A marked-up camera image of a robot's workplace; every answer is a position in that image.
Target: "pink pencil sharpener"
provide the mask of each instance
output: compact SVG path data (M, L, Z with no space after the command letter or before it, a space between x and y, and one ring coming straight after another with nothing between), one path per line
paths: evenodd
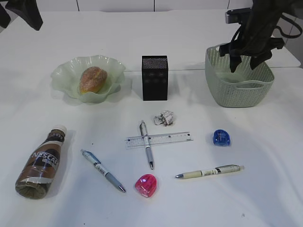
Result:
M134 185L135 189L144 197L151 197L157 188L157 179L151 174L145 174Z

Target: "bread roll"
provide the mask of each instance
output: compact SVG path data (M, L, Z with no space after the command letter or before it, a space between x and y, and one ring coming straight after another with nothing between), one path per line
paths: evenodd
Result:
M97 93L104 86L106 79L105 70L96 66L87 68L80 79L80 94L83 95L89 91Z

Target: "pen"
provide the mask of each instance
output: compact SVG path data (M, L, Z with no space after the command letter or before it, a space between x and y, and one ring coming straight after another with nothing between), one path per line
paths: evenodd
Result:
M149 143L149 139L148 139L148 135L147 135L147 128L146 128L146 124L144 121L141 121L139 128L140 128L140 132L141 132L141 135L143 136L143 140L145 143L145 152L146 152L148 164L150 165L151 169L153 169L154 161L153 161L153 157L152 157L152 149L151 149L151 145Z
M228 165L228 166L220 166L215 169L209 170L198 170L194 172L188 172L183 174L178 174L175 176L177 179L188 179L193 177L201 177L201 176L209 176L215 174L225 174L230 172L236 172L244 169L244 166L237 166L237 165Z
M93 153L81 149L82 155L94 165L94 167L109 181L115 188L121 192L126 192L122 184L101 164L101 162L93 155Z

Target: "white table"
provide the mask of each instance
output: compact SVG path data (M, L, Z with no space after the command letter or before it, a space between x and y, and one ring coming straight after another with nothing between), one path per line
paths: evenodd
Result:
M203 70L170 71L169 100L153 102L142 101L140 72L127 72L119 93L91 105L53 91L46 72L23 76L11 69L0 83L1 226L302 226L303 69L272 70L276 80L258 106L232 109L213 100ZM176 113L175 125L152 124L152 116L163 109ZM124 139L139 135L141 119L150 134L190 131L194 141L154 146L152 171L143 149L125 150ZM68 133L53 185L42 200L24 199L15 192L15 180L58 123ZM230 147L212 144L211 134L219 128L229 132ZM127 193L93 169L81 148L94 152ZM228 164L246 169L174 179ZM149 199L133 189L147 173L159 183Z
M204 69L208 47L228 43L238 24L225 9L169 12L43 12L40 31L17 18L1 33L0 67L24 74L50 73L77 56L102 54L140 71L142 55L167 55L170 70ZM32 67L39 61L39 69ZM273 50L270 67L298 67L285 48Z

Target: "transparent ruler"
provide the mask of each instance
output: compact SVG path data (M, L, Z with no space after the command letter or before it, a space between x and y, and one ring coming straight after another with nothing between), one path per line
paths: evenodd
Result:
M147 135L146 137L148 137L148 141L149 141L150 145L193 141L193 138L188 131L161 134L161 135ZM145 145L148 145L148 144L144 143L143 138L144 138L143 136L135 136L135 137L126 138L126 140L125 140L126 149L144 147Z

